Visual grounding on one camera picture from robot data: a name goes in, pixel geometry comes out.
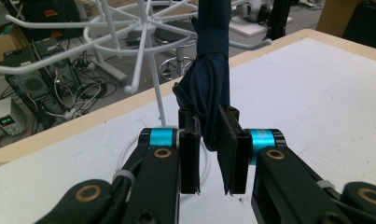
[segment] gray floor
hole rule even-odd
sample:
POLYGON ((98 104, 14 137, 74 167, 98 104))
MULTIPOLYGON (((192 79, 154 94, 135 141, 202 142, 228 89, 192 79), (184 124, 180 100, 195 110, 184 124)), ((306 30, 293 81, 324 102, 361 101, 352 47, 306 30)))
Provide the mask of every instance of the gray floor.
MULTIPOLYGON (((325 0, 321 1, 319 5, 322 6, 324 4, 325 4, 325 0)), ((312 10, 312 9, 308 9, 306 7, 300 7, 300 6, 292 7, 289 12, 289 17, 292 18, 292 22, 290 22, 287 25, 286 34, 287 35, 292 34, 301 29, 315 29, 320 15, 321 15, 321 10, 312 10)), ((265 34, 254 35, 254 36, 247 38, 243 35, 230 32, 230 40, 245 43, 245 44, 256 44, 256 43, 259 43, 263 39, 264 35, 265 34)), ((123 41, 124 40, 121 40, 120 42, 121 46, 125 45, 125 42, 123 41)), ((241 52, 243 52, 243 50, 230 48, 230 57, 237 55, 241 52)), ((195 58, 195 47, 193 46, 193 47, 185 48, 184 53, 185 53, 185 56, 195 58)), ((161 64, 163 61, 171 57, 174 57, 173 52, 164 52, 156 56, 156 63, 161 64)), ((122 59, 111 58, 108 60, 108 62, 110 64, 113 64, 118 70, 120 70, 121 72, 129 76, 128 84, 131 83, 132 74, 133 74, 134 65, 135 65, 135 58, 133 57, 123 57, 122 59)), ((122 87, 120 87, 120 85, 114 78, 109 76, 107 73, 105 73, 101 69, 96 69, 94 73, 96 76, 105 77, 109 82, 115 83, 116 85, 108 85, 108 91, 111 92, 115 90, 115 92, 105 98, 99 99, 95 103, 95 105, 91 108, 91 111, 97 110, 107 105, 111 105, 117 101, 120 101, 122 99, 125 99, 131 96, 129 93, 126 93, 122 87)), ((8 85, 5 82, 3 76, 0 76, 0 95, 7 86, 8 85)), ((145 58, 143 67, 142 67, 141 82, 140 82, 138 92, 145 91, 150 88, 153 88, 153 84, 152 84, 152 78, 150 75, 148 61, 147 61, 147 58, 145 58)), ((28 119, 30 119, 31 118, 30 112, 27 112, 27 115, 28 115, 28 119)), ((19 137, 4 137, 2 142, 0 143, 0 147, 5 146, 11 142, 17 141, 19 139, 22 139, 24 137, 27 137, 29 135, 30 134, 27 133, 19 137)))

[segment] white metal rack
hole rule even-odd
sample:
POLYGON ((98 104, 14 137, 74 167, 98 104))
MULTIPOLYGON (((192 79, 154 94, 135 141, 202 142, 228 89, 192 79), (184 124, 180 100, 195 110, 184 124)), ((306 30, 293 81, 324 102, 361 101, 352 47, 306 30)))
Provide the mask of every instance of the white metal rack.
MULTIPOLYGON (((31 63, 21 67, 5 67, 0 65, 0 74, 13 74, 22 75, 32 72, 36 69, 45 67, 52 63, 56 63, 64 58, 76 55, 84 50, 92 49, 95 55, 94 63, 102 67, 105 71, 109 72, 110 75, 114 76, 120 81, 123 86, 127 83, 127 77, 125 74, 121 73, 118 69, 112 67, 110 64, 106 63, 103 58, 103 54, 117 55, 119 58, 123 56, 136 56, 136 64, 132 77, 131 85, 126 85, 124 90, 130 94, 137 92, 139 87, 139 81, 141 77, 141 69, 143 64, 143 58, 146 55, 149 60, 149 67, 151 70, 151 76, 153 81, 153 86, 155 89, 158 108, 160 112, 161 125, 166 126, 165 115, 160 94, 160 83, 158 80, 157 66, 155 62, 155 54, 169 49, 176 49, 178 46, 187 44, 187 42, 196 39, 197 34, 191 31, 180 29, 165 24, 167 21, 176 21, 189 19, 190 17, 197 16, 197 7, 190 4, 190 0, 182 0, 180 2, 169 1, 152 1, 147 0, 137 0, 137 3, 130 4, 124 7, 110 7, 106 0, 93 0, 97 6, 99 16, 88 22, 25 22, 18 20, 14 17, 7 15, 7 20, 12 21, 19 26, 31 28, 31 29, 51 29, 51 28, 84 28, 83 36, 86 41, 85 44, 77 46, 76 48, 69 49, 63 53, 53 55, 45 60, 31 63), (159 12, 153 12, 154 6, 164 6, 167 7, 159 12), (187 7, 193 12, 184 13, 180 15, 168 16, 170 12, 174 10, 187 7), (138 10, 138 16, 133 15, 129 11, 135 9, 138 10), (117 16, 124 18, 123 20, 115 19, 117 16), (109 34, 101 37, 95 37, 91 35, 94 28, 105 28, 109 34), (166 29, 186 37, 176 41, 174 43, 153 46, 150 35, 157 29, 166 29), (138 49, 123 49, 119 42, 118 37, 121 35, 126 35, 130 31, 140 31, 141 39, 138 49), (111 42, 112 48, 105 47, 104 43, 111 42)), ((247 0, 233 2, 234 6, 237 6, 247 0)), ((270 40, 265 40, 257 45, 245 45, 241 43, 231 42, 230 46, 239 49, 259 49, 264 46, 270 45, 270 40)))

